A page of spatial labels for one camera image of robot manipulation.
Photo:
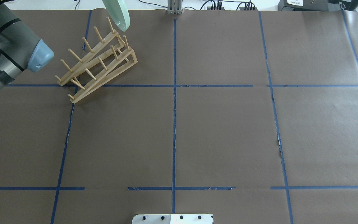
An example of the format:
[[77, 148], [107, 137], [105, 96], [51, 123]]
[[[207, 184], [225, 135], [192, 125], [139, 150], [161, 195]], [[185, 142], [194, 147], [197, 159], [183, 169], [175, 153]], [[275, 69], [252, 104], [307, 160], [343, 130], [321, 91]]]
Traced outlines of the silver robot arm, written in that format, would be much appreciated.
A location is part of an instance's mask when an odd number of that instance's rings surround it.
[[50, 47], [0, 0], [0, 90], [22, 72], [38, 72], [54, 57]]

